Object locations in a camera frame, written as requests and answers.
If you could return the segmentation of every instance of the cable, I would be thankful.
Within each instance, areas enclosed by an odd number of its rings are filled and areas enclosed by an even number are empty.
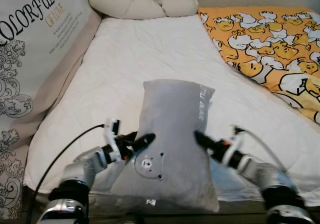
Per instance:
[[[36,201],[36,197],[37,197],[37,194],[38,194],[38,191],[40,189],[40,186],[42,184],[42,182],[44,181],[44,179],[46,178],[48,172],[50,171],[50,169],[52,168],[52,166],[56,163],[56,161],[58,160],[58,158],[76,141],[78,140],[79,138],[81,138],[83,135],[87,134],[88,132],[92,131],[93,129],[96,129],[96,128],[104,128],[105,125],[104,124],[100,124],[100,125],[95,125],[91,128],[89,128],[88,130],[84,131],[83,133],[81,133],[80,135],[78,135],[75,139],[73,139],[73,141],[71,141],[56,157],[55,159],[51,162],[51,164],[49,165],[49,167],[47,168],[47,170],[44,172],[43,176],[41,177],[38,185],[36,186],[36,189],[34,191],[34,194],[33,194],[33,197],[31,199],[31,202],[30,202],[30,206],[28,208],[28,212],[27,212],[27,216],[26,216],[26,221],[25,221],[25,224],[31,224],[31,217],[32,217],[32,210],[33,210],[33,206],[35,204],[35,201]],[[89,213],[89,207],[87,206],[87,211],[86,211],[86,215],[88,215]]]
[[[251,137],[253,137],[266,150],[266,152],[273,158],[273,160],[277,163],[277,165],[281,168],[281,170],[283,172],[287,173],[287,169],[285,168],[283,163],[279,160],[279,158],[276,156],[276,154],[256,134],[254,134],[253,132],[251,132],[251,131],[249,131],[247,129],[240,128],[238,126],[234,126],[234,131],[235,131],[236,134],[241,132],[241,131],[243,131],[245,133],[248,133]]]

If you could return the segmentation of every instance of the cream cylindrical pillow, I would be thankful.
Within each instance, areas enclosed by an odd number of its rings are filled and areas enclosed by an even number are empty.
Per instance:
[[[168,17],[192,16],[197,13],[197,0],[154,0]]]
[[[152,19],[191,16],[197,13],[197,0],[89,0],[90,5],[114,18]]]

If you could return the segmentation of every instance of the white bedsheet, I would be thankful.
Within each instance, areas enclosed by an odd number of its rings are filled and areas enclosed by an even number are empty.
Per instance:
[[[136,131],[143,82],[154,79],[180,79],[215,88],[206,133],[215,139],[229,137],[232,124],[251,130],[289,169],[306,204],[320,206],[319,126],[226,65],[197,15],[104,19],[64,97],[31,142],[24,184],[34,190],[65,145],[108,117],[122,121],[121,134]],[[58,184],[64,166],[73,158],[104,144],[101,129],[81,138],[54,165],[40,193],[49,193]],[[272,162],[249,137],[242,150]],[[211,168],[220,200],[261,200],[258,190],[233,170],[213,161]],[[119,169],[113,166],[100,173],[92,192],[108,194]]]

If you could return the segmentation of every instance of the mattress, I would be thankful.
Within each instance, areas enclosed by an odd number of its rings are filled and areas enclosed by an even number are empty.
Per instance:
[[[24,185],[35,190],[63,147],[84,130],[105,123],[106,118],[121,120],[121,134],[138,130],[143,82],[154,79],[179,79],[214,88],[205,133],[215,139],[228,138],[231,125],[252,131],[288,168],[306,205],[320,206],[319,126],[226,65],[197,15],[102,20],[62,100],[34,135]],[[63,168],[77,155],[104,145],[102,129],[82,137],[60,157],[39,192],[49,193],[59,183]],[[249,136],[241,150],[274,163]],[[109,190],[122,167],[110,165],[96,177],[91,194],[101,210],[110,204],[104,200],[111,195]],[[257,188],[232,169],[213,160],[210,167],[220,201],[262,200]]]

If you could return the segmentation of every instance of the bed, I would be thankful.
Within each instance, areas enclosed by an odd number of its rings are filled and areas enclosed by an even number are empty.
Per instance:
[[[59,151],[83,130],[104,123],[107,117],[121,120],[121,134],[136,131],[144,98],[143,82],[163,78],[215,88],[205,133],[215,139],[229,137],[230,125],[254,132],[288,168],[306,205],[320,206],[319,126],[226,65],[198,15],[150,20],[104,18],[63,98],[34,135],[23,184],[35,190]],[[64,166],[73,158],[100,145],[104,145],[101,130],[77,141],[53,166],[40,195],[45,196],[59,183]],[[273,163],[248,136],[242,150]],[[214,161],[210,168],[222,213],[262,211],[261,196],[252,184]],[[144,214],[207,213],[185,210],[174,203],[160,201],[150,206],[144,199],[114,196],[110,188],[121,170],[122,166],[113,166],[97,176],[90,195],[92,217],[117,216],[130,210]]]

